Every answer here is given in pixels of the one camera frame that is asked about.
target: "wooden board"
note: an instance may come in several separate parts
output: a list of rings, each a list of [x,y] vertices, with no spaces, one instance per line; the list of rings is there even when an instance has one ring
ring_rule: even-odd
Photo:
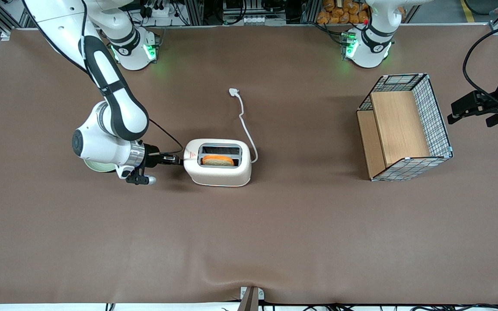
[[[364,147],[368,176],[372,179],[386,169],[376,118],[372,110],[357,111],[356,117],[360,128],[362,146]]]
[[[428,143],[411,91],[370,94],[385,166],[406,157],[429,157]]]

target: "power plug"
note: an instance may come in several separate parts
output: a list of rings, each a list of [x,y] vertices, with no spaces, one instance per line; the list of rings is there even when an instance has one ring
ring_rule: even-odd
[[[230,92],[230,96],[232,96],[232,97],[235,97],[236,95],[239,94],[239,90],[234,89],[234,88],[229,89],[229,92]]]

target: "white power cord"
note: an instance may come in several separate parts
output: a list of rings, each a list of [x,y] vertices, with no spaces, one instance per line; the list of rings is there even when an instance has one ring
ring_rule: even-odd
[[[241,120],[241,125],[243,126],[243,129],[245,130],[245,134],[247,134],[247,137],[249,138],[249,141],[251,142],[251,146],[253,146],[253,151],[255,151],[255,159],[251,160],[251,163],[257,162],[259,159],[259,153],[257,152],[257,147],[255,147],[255,143],[253,142],[253,138],[251,138],[251,135],[249,134],[249,131],[247,130],[247,126],[245,126],[245,121],[243,120],[243,114],[245,113],[245,110],[243,109],[243,100],[241,99],[241,96],[239,95],[239,90],[238,89],[230,89],[230,95],[232,97],[237,97],[239,99],[239,104],[241,105],[241,113],[239,114],[239,119]]]

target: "table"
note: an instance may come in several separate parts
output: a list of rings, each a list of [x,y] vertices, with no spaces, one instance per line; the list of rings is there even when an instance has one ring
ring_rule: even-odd
[[[498,303],[498,126],[448,127],[455,157],[412,181],[367,181],[355,111],[380,75],[429,73],[444,115],[472,90],[461,67],[485,25],[402,26],[375,69],[341,61],[317,29],[171,29],[157,65],[124,72],[184,144],[246,140],[239,189],[156,167],[153,187],[85,167],[73,131],[97,88],[37,31],[0,43],[0,303],[227,301]],[[470,59],[498,84],[498,36]],[[156,128],[144,136],[174,148]]]

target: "bread slice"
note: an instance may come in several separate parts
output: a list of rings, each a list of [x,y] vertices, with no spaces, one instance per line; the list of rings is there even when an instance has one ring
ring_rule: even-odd
[[[203,165],[212,165],[218,167],[233,167],[234,163],[232,158],[217,155],[217,154],[209,154],[202,158]]]

